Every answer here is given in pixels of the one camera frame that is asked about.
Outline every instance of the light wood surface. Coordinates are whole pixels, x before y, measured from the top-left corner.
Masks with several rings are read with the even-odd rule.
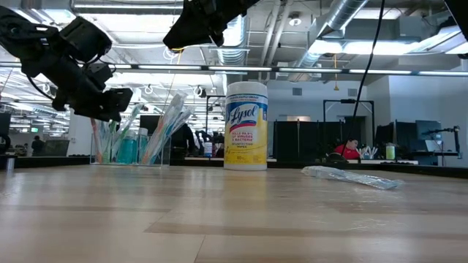
[[[468,180],[366,171],[57,167],[0,172],[0,262],[468,262]]]

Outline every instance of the ceiling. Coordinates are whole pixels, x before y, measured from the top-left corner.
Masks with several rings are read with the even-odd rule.
[[[43,3],[51,2],[51,0],[43,0]],[[161,3],[161,0],[142,0],[142,1],[112,1],[112,0],[76,0],[75,3],[81,4],[120,4],[120,5],[136,5],[136,4],[154,4]],[[437,14],[445,9],[443,1],[439,0],[426,0],[426,1],[405,1],[405,0],[387,0],[387,7],[385,8],[384,19],[388,24],[399,21],[399,18],[411,18],[417,21],[421,30],[435,31],[434,23],[439,20]],[[274,6],[273,0],[263,0],[253,6],[246,16],[244,21],[244,45],[238,47],[238,50],[246,53],[246,59],[243,60],[243,65],[248,66],[261,66],[260,58],[262,56],[263,45],[267,37],[266,31],[271,21],[271,13]],[[280,47],[273,57],[273,64],[279,62],[294,64],[304,53],[309,50],[311,45],[310,37],[308,37],[311,24],[314,19],[325,15],[330,11],[331,1],[294,1],[290,8],[291,12],[297,12],[298,17],[301,19],[301,24],[298,26],[291,26],[286,23],[282,37],[279,41]],[[371,0],[367,5],[360,10],[355,16],[354,21],[365,21],[364,28],[360,31],[366,31],[373,34],[375,31],[374,22],[379,15],[380,1]],[[76,9],[63,8],[63,9],[44,9],[39,11],[39,17],[43,19],[43,23],[52,24],[63,28],[69,23],[75,15],[81,15],[85,19],[97,25],[101,30],[105,31],[113,41],[112,50],[102,59],[114,64],[207,64],[217,65],[220,64],[220,55],[223,52],[232,52],[236,50],[235,47],[222,47],[221,49],[213,45],[199,45],[194,47],[187,47],[180,56],[174,56],[162,44],[162,39],[170,30],[170,27],[177,21],[177,15],[138,15],[138,9],[134,12],[118,14],[112,10],[105,10],[105,12],[89,12],[89,13],[76,13]],[[230,34],[225,32],[226,37],[231,37]],[[324,54],[320,56],[316,66],[321,67],[338,67],[338,68],[353,68],[362,69],[365,67],[369,56],[360,54],[340,53],[336,56]],[[0,61],[17,61],[5,50],[0,48]],[[424,56],[375,56],[372,64],[373,69],[423,69],[423,70],[436,70],[436,69],[452,69],[459,64],[459,59],[456,55],[446,55],[443,53],[428,54]],[[240,76],[240,79],[250,79],[252,75]],[[315,77],[313,81],[328,82],[334,80],[334,75],[322,75]],[[343,75],[340,80],[359,80],[361,76]],[[40,75],[35,78],[37,84],[47,90],[49,87],[48,80]],[[19,100],[37,100],[38,102],[30,102],[32,106],[39,105],[46,107],[53,112],[50,103],[45,98],[36,92],[28,83],[26,77],[20,72],[19,69],[11,69],[7,67],[0,67],[0,88],[4,85],[2,92],[3,100],[5,99],[19,99]],[[133,102],[153,103],[156,106],[154,113],[158,113],[158,107],[163,106],[167,100],[170,101],[172,96],[177,92],[188,94],[187,101],[191,105],[197,106],[197,114],[202,115],[205,112],[206,100],[200,98],[197,93],[197,88],[205,88],[208,95],[222,95],[229,83],[229,76],[226,75],[186,75],[186,74],[160,74],[160,73],[142,73],[142,72],[119,72],[115,73],[106,84],[111,88],[132,88],[135,96]],[[6,107],[7,110],[14,112],[14,115],[26,114],[29,111],[25,110],[27,107],[20,109],[18,107]],[[221,107],[215,107],[212,112],[213,115],[223,115]]]

